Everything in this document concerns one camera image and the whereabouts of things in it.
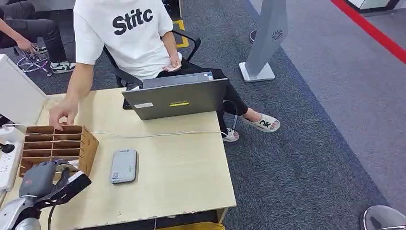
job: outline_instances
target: cardboard organizer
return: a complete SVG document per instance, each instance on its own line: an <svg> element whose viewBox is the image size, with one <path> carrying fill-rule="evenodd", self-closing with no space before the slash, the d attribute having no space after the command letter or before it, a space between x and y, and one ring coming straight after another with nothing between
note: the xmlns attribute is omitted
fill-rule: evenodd
<svg viewBox="0 0 406 230"><path fill-rule="evenodd" d="M90 175L99 141L85 126L63 126L64 130L52 126L27 127L19 176L43 161L64 159L79 160L79 169Z"/></svg>

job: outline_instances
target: laptop sticker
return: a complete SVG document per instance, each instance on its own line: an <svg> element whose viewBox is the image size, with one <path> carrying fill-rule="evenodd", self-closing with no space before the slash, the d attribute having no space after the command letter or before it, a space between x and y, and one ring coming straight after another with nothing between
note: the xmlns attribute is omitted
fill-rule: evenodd
<svg viewBox="0 0 406 230"><path fill-rule="evenodd" d="M175 103L171 103L169 104L170 107L175 107L175 106L181 106L181 105L189 105L189 102L175 102Z"/></svg>
<svg viewBox="0 0 406 230"><path fill-rule="evenodd" d="M142 104L135 104L134 106L137 109L142 109L142 108L147 108L147 107L153 107L154 104L152 104L151 102L148 102L148 103L142 103Z"/></svg>

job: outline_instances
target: white slipper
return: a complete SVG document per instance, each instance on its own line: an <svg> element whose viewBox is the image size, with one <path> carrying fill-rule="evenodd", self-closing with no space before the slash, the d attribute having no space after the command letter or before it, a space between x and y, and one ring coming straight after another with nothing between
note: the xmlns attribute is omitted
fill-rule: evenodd
<svg viewBox="0 0 406 230"><path fill-rule="evenodd" d="M281 123L278 121L278 119L276 119L275 117L271 117L269 115L265 115L265 114L261 114L261 119L257 122L252 122L248 119L245 119L243 116L241 116L241 120L250 125L250 126L254 126L256 129L261 130L262 132L266 132L266 133L273 133L276 130L279 129L279 127L281 127Z"/></svg>
<svg viewBox="0 0 406 230"><path fill-rule="evenodd" d="M227 137L223 138L223 141L225 142L236 142L240 138L240 135L237 133L237 131L227 128Z"/></svg>

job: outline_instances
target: gray power bank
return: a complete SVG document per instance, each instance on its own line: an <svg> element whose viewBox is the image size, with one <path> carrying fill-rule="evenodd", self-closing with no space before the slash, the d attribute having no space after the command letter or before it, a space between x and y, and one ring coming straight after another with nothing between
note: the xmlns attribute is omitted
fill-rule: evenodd
<svg viewBox="0 0 406 230"><path fill-rule="evenodd" d="M114 151L110 181L112 184L131 182L135 180L137 151L121 149Z"/></svg>

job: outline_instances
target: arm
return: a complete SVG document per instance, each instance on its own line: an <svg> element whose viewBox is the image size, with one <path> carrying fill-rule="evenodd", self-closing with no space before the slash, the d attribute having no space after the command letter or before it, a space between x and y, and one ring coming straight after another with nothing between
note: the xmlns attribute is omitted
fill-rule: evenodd
<svg viewBox="0 0 406 230"><path fill-rule="evenodd" d="M170 57L173 56L178 56L178 51L176 49L176 41L175 41L175 36L173 35L172 31L167 32L166 34L163 35L162 41L164 43L164 46L166 50L169 53Z"/></svg>
<svg viewBox="0 0 406 230"><path fill-rule="evenodd" d="M168 71L171 68L176 68L181 66L179 60L178 52L176 50L175 36L172 33L173 22L169 17L168 12L165 9L164 4L161 0L155 0L158 7L158 34L161 36L162 42L169 54L170 65L164 67L164 70Z"/></svg>
<svg viewBox="0 0 406 230"><path fill-rule="evenodd" d="M93 84L93 65L78 63L69 81L65 98L49 110L49 124L63 130L59 119L67 117L67 124L73 125L78 113L79 101L86 96Z"/></svg>
<svg viewBox="0 0 406 230"><path fill-rule="evenodd" d="M67 117L67 124L73 125L78 113L78 103L88 94L93 84L93 67L104 46L86 20L74 13L73 21L77 64L65 98L49 110L49 124L59 130L63 130L59 122L62 117Z"/></svg>
<svg viewBox="0 0 406 230"><path fill-rule="evenodd" d="M70 77L68 91L64 98L65 101L77 104L89 93L93 84L93 67L94 65L76 64L75 70Z"/></svg>
<svg viewBox="0 0 406 230"><path fill-rule="evenodd" d="M35 53L35 49L33 48L31 42L9 27L9 25L7 25L2 19L0 19L0 30L7 36L11 37L17 43L20 49Z"/></svg>

